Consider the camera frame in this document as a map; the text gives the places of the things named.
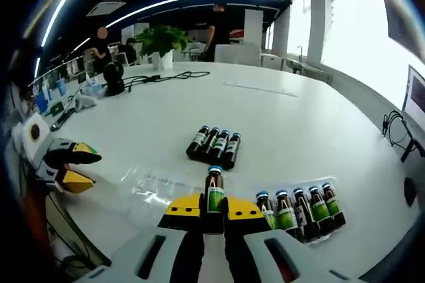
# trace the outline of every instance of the white round table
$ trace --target white round table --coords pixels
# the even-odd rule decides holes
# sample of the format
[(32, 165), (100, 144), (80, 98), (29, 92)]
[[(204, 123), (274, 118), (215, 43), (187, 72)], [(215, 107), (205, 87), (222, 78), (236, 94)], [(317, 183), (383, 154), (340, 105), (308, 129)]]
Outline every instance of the white round table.
[(78, 166), (98, 182), (64, 205), (107, 257), (151, 225), (146, 213), (134, 222), (140, 211), (133, 206), (133, 185), (142, 172), (202, 189), (207, 165), (189, 160), (185, 150), (205, 124), (242, 135), (236, 167), (226, 172), (226, 189), (261, 191), (335, 177), (347, 225), (311, 248), (348, 276), (359, 277), (376, 265), (416, 220), (417, 202), (409, 208), (404, 200), (398, 156), (379, 129), (332, 87), (235, 64), (175, 62), (166, 71), (151, 67), (128, 67), (124, 77), (187, 70), (211, 74), (134, 86), (130, 94), (105, 98), (73, 115), (56, 132), (90, 144), (103, 157)]

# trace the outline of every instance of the potted plant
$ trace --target potted plant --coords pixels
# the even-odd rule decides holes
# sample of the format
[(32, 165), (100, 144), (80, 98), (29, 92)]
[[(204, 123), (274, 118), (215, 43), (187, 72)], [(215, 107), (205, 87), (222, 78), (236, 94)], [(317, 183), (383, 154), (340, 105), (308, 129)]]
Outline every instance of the potted plant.
[(154, 69), (167, 69), (173, 67), (173, 50), (184, 50), (189, 37), (177, 27), (163, 25), (143, 30), (135, 41), (142, 43), (140, 55), (150, 56)]

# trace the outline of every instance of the white plant pot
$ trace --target white plant pot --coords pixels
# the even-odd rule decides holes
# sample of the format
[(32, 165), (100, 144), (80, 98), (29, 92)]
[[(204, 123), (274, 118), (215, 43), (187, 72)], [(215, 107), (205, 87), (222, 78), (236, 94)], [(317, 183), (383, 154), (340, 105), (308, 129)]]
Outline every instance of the white plant pot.
[(151, 55), (153, 69), (169, 69), (173, 67), (173, 50), (170, 50), (162, 58), (159, 56), (159, 52), (154, 52)]

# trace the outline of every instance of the faucet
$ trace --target faucet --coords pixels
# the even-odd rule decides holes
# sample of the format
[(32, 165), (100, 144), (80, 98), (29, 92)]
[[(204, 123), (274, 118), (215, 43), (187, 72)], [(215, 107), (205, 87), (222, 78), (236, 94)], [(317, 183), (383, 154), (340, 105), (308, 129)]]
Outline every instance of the faucet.
[(298, 56), (298, 60), (299, 60), (299, 62), (302, 62), (303, 61), (303, 47), (302, 46), (298, 46), (297, 48), (300, 48), (301, 49), (301, 54)]

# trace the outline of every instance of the green plant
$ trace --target green plant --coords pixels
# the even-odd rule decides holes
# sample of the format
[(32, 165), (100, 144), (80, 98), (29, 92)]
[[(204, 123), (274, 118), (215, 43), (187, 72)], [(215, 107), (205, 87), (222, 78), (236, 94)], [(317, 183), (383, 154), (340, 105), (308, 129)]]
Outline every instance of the green plant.
[(159, 52), (159, 56), (163, 57), (172, 49), (184, 50), (189, 37), (177, 27), (168, 25), (157, 26), (152, 29), (145, 29), (141, 34), (134, 37), (137, 43), (142, 43), (140, 55), (151, 55)]

